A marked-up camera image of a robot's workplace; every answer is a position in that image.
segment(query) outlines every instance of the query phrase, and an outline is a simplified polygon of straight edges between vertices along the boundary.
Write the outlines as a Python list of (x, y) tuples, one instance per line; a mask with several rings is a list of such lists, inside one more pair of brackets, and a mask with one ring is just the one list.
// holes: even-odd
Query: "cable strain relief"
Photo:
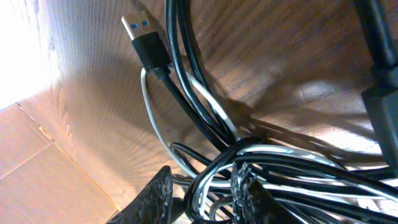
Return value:
[(170, 69), (167, 66), (155, 68), (153, 69), (153, 72), (155, 73), (156, 77), (160, 80), (165, 77), (168, 77), (171, 73)]

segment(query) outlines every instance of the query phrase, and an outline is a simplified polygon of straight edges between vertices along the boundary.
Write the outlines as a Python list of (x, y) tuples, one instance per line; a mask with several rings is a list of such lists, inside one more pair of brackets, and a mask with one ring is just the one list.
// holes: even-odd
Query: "black cable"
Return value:
[(386, 215), (380, 212), (374, 212), (372, 210), (361, 208), (349, 203), (336, 202), (295, 192), (286, 193), (271, 189), (268, 191), (279, 202), (286, 201), (294, 205), (308, 205), (312, 208), (328, 211), (360, 222), (374, 224), (398, 223), (398, 218), (396, 217)]
[[(173, 142), (170, 145), (170, 148), (174, 151), (176, 149), (178, 149), (178, 150), (188, 154), (192, 158), (201, 162), (203, 165), (208, 166), (211, 162), (211, 160), (207, 159), (203, 155), (197, 153), (195, 150), (193, 150), (193, 149), (189, 148), (188, 146), (185, 146), (181, 143)], [(185, 162), (187, 163), (188, 166), (192, 166), (191, 163), (189, 163), (188, 161), (185, 161)], [(316, 191), (316, 192), (324, 192), (324, 193), (332, 193), (332, 194), (346, 194), (346, 195), (358, 195), (358, 196), (373, 196), (374, 195), (372, 193), (369, 193), (362, 189), (358, 189), (356, 187), (336, 186), (336, 185), (330, 185), (330, 184), (319, 184), (319, 183), (306, 182), (304, 180), (297, 181), (297, 180), (292, 180), (292, 179), (286, 179), (284, 177), (279, 177), (279, 176), (269, 173), (269, 171), (271, 170), (273, 172), (278, 172), (278, 173), (283, 173), (283, 174), (289, 174), (289, 173), (293, 172), (294, 174), (297, 174), (297, 175), (309, 176), (308, 173), (298, 172), (297, 170), (290, 170), (290, 169), (286, 169), (283, 167), (281, 168), (279, 166), (267, 165), (265, 167), (266, 170), (264, 170), (264, 171), (258, 170), (257, 168), (255, 168), (253, 166), (251, 166), (251, 168), (255, 169), (255, 170), (253, 170), (254, 175), (260, 176), (262, 179), (266, 179), (267, 182), (270, 184), (287, 185), (287, 186), (291, 186), (291, 187), (300, 187), (303, 189), (312, 190), (312, 191)], [(231, 177), (231, 173), (228, 170), (223, 170), (219, 174), (223, 175), (227, 179), (229, 179)], [(178, 185), (189, 186), (191, 184), (191, 181), (192, 181), (192, 179), (184, 178), (184, 179), (176, 180), (175, 183)]]
[(191, 118), (193, 123), (198, 127), (198, 129), (206, 136), (206, 138), (220, 151), (226, 149), (225, 144), (209, 129), (208, 126), (199, 118), (196, 112), (192, 109), (189, 103), (181, 94), (180, 90), (175, 86), (174, 82), (170, 79), (169, 74), (164, 71), (157, 69), (155, 74), (163, 81), (163, 84), (167, 89), (173, 94), (174, 98), (184, 109), (186, 114)]
[[(193, 47), (193, 39), (195, 39), (195, 36), (193, 35), (192, 25), (188, 18), (188, 12), (189, 12), (188, 10), (189, 9), (187, 8), (186, 1), (178, 0), (178, 11), (177, 11), (178, 24), (180, 25), (182, 41), (183, 41), (183, 44), (185, 47), (185, 51), (187, 53), (188, 60), (190, 62), (191, 68), (192, 68), (193, 75), (211, 94), (209, 84), (206, 81), (205, 75), (203, 74), (203, 72), (201, 70), (201, 66), (199, 64), (199, 59), (198, 59), (196, 50)], [(233, 136), (231, 130), (229, 129), (229, 127), (227, 127), (224, 120), (221, 119), (219, 114), (216, 112), (216, 110), (211, 105), (210, 105), (210, 107), (213, 111), (213, 114), (214, 114), (216, 120), (217, 120), (217, 123), (220, 124), (221, 128), (223, 128), (224, 131), (226, 131), (226, 134), (229, 138), (234, 139), (234, 136)]]
[(330, 215), (326, 214), (323, 211), (320, 211), (318, 209), (309, 207), (307, 205), (301, 205), (301, 204), (295, 204), (295, 206), (297, 208), (299, 208), (301, 211), (303, 211), (304, 213), (306, 213), (307, 215), (314, 217), (318, 220), (321, 220), (324, 223), (327, 224), (342, 224), (339, 220), (331, 217)]
[[(219, 177), (214, 177), (213, 180), (222, 180), (222, 179), (220, 179)], [(181, 175), (173, 174), (173, 183), (177, 184), (181, 187), (189, 187), (192, 184), (192, 182), (193, 182), (192, 177), (184, 177)], [(218, 195), (223, 195), (223, 196), (231, 196), (232, 195), (231, 189), (229, 189), (229, 188), (210, 186), (209, 192), (218, 194)]]
[(232, 196), (223, 197), (215, 201), (210, 207), (210, 212), (209, 212), (210, 220), (213, 221), (216, 220), (216, 213), (219, 208), (222, 208), (224, 205), (232, 205), (232, 203), (233, 203)]
[(383, 192), (386, 195), (398, 198), (398, 189), (391, 187), (390, 185), (383, 184), (380, 181), (371, 180), (367, 177), (363, 177), (358, 174), (354, 174), (349, 171), (345, 171), (336, 167), (331, 167), (318, 162), (295, 158), (286, 161), (286, 156), (277, 154), (261, 154), (260, 156), (243, 155), (235, 158), (233, 162), (248, 162), (248, 163), (283, 163), (292, 167), (299, 167), (301, 169), (310, 170), (317, 174), (326, 174), (332, 179), (345, 180), (357, 185), (363, 185), (371, 189)]
[(204, 220), (197, 215), (196, 211), (193, 210), (192, 203), (196, 203), (198, 201), (199, 192), (201, 192), (205, 186), (206, 181), (215, 175), (221, 166), (233, 158), (236, 153), (244, 147), (252, 144), (259, 144), (261, 142), (262, 139), (257, 137), (247, 137), (237, 141), (235, 144), (217, 156), (213, 162), (209, 164), (209, 166), (193, 180), (184, 196), (185, 214), (188, 218), (192, 220), (201, 220), (204, 223), (232, 223), (232, 220), (225, 220), (222, 222)]
[(291, 204), (290, 202), (279, 202), (283, 207), (285, 207), (287, 210), (290, 212), (294, 213), (295, 215), (299, 216), (303, 221), (305, 221), (308, 224), (320, 224), (318, 221), (314, 220), (312, 217), (308, 216), (306, 213), (301, 211), (298, 207), (295, 205)]
[(352, 172), (372, 180), (387, 180), (396, 178), (394, 170), (389, 166), (379, 169), (354, 170)]
[[(174, 151), (178, 150), (188, 154), (190, 157), (196, 159), (198, 162), (202, 163), (205, 166), (208, 166), (211, 163), (211, 160), (207, 159), (205, 156), (199, 154), (195, 150), (179, 142), (173, 142), (172, 144), (170, 144), (170, 148)], [(223, 170), (220, 172), (220, 174), (227, 179), (231, 178), (231, 172), (228, 170)]]
[(175, 73), (177, 74), (178, 80), (181, 84), (182, 90), (187, 96), (189, 102), (198, 113), (199, 117), (216, 133), (225, 143), (232, 144), (235, 142), (234, 139), (229, 138), (225, 132), (223, 132), (211, 117), (206, 108), (200, 103), (200, 100), (196, 96), (195, 92), (189, 84), (187, 74), (183, 67), (180, 49), (178, 47), (177, 38), (177, 2), (176, 0), (166, 0), (166, 33), (170, 45), (170, 53), (174, 66)]
[(379, 0), (354, 0), (369, 51), (377, 69), (397, 63), (397, 55)]
[[(303, 175), (301, 172), (295, 170), (280, 169), (278, 167), (273, 167), (272, 171), (285, 175), (288, 177), (297, 177)], [(372, 180), (386, 180), (395, 178), (395, 172), (390, 167), (383, 167), (379, 169), (368, 169), (368, 170), (352, 170), (351, 172), (370, 178)], [(317, 177), (316, 175), (306, 174), (306, 177)]]
[(199, 174), (199, 171), (197, 171), (196, 168), (194, 168), (194, 166), (189, 162), (189, 160), (184, 156), (184, 154), (182, 154), (178, 150), (174, 150), (174, 153), (190, 170), (192, 170), (193, 173), (195, 173), (196, 175)]
[[(211, 214), (211, 208), (213, 207), (213, 205), (215, 204), (215, 203), (217, 203), (218, 201), (220, 201), (220, 200), (223, 200), (224, 198), (228, 198), (228, 197), (220, 197), (220, 196), (218, 196), (217, 195), (217, 197), (219, 197), (219, 199), (218, 200), (216, 200), (215, 198), (213, 198), (211, 195), (209, 195), (210, 196), (210, 198), (209, 198), (209, 200), (213, 203), (212, 205), (211, 205), (211, 207), (210, 207), (210, 212), (209, 212), (209, 217), (210, 217), (210, 220), (216, 220), (216, 214), (214, 214), (214, 219), (211, 219), (211, 216), (212, 216), (212, 214)], [(222, 205), (221, 207), (218, 207), (217, 209), (220, 209), (228, 218), (233, 218), (234, 217), (234, 215), (232, 215), (231, 214), (231, 212), (229, 212), (227, 209), (225, 209), (224, 207), (223, 207), (224, 205)]]

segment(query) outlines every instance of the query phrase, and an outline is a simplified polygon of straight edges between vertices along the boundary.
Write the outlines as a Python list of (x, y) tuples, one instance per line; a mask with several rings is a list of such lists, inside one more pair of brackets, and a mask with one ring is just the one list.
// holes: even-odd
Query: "tangled cables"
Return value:
[[(361, 208), (345, 200), (388, 199), (398, 203), (398, 190), (387, 184), (389, 179), (395, 178), (389, 167), (348, 171), (325, 156), (303, 149), (265, 144), (261, 138), (240, 135), (211, 94), (199, 66), (185, 4), (184, 0), (166, 0), (165, 21), (174, 70), (189, 103), (169, 74), (164, 70), (156, 70), (155, 73), (220, 154), (211, 161), (184, 144), (168, 144), (152, 115), (144, 69), (141, 85), (156, 134), (173, 160), (189, 175), (174, 175), (174, 183), (186, 190), (184, 207), (188, 218), (195, 223), (250, 223), (253, 217), (248, 211), (255, 210), (247, 204), (256, 204), (251, 197), (254, 192), (262, 192), (258, 202), (267, 202), (274, 209), (281, 207), (279, 215), (287, 211), (283, 217), (276, 217), (279, 221), (341, 223), (340, 218), (347, 218), (362, 223), (398, 223), (396, 217)], [(177, 15), (193, 76), (183, 67), (177, 39)], [(213, 114), (202, 105), (194, 88), (206, 98)], [(205, 165), (205, 170), (197, 171), (187, 156)], [(208, 201), (211, 206), (206, 210)], [(259, 208), (255, 215), (261, 218), (258, 212), (268, 208), (261, 203), (257, 205)], [(225, 214), (224, 220), (216, 220), (218, 210)]]

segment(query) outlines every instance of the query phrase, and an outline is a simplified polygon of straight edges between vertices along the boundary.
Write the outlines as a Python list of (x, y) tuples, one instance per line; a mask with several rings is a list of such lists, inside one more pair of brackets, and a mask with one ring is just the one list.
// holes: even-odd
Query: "usb connector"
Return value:
[(156, 68), (169, 71), (171, 59), (159, 33), (143, 11), (122, 17), (122, 23), (131, 39), (142, 66), (147, 72)]
[(149, 17), (144, 11), (123, 16), (122, 23), (131, 40), (154, 31)]

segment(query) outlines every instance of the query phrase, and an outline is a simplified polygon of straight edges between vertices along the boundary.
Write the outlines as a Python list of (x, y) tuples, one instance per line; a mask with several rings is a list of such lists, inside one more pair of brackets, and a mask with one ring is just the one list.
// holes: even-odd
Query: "wood grain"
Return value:
[[(24, 8), (17, 4), (12, 2), (15, 11)], [(398, 38), (398, 2), (385, 5)], [(32, 32), (40, 37), (44, 70), (55, 78), (21, 106), (121, 208), (163, 165), (180, 172), (147, 119), (141, 68), (120, 21), (123, 14), (144, 9), (163, 29), (164, 2), (56, 0), (35, 6), (25, 15), (37, 24)], [(190, 10), (211, 87), (243, 130), (266, 135), (272, 129), (264, 128), (267, 121), (316, 136), (338, 126), (331, 133), (344, 130), (358, 141), (321, 136), (328, 150), (336, 144), (342, 151), (370, 147), (379, 154), (355, 92), (370, 84), (371, 58), (351, 1), (192, 1)], [(149, 90), (166, 139), (214, 157), (154, 77)], [(336, 93), (342, 94), (333, 98)], [(344, 106), (362, 108), (355, 113), (365, 120), (366, 132), (349, 116), (352, 111), (335, 109)], [(279, 111), (289, 111), (296, 122)]]

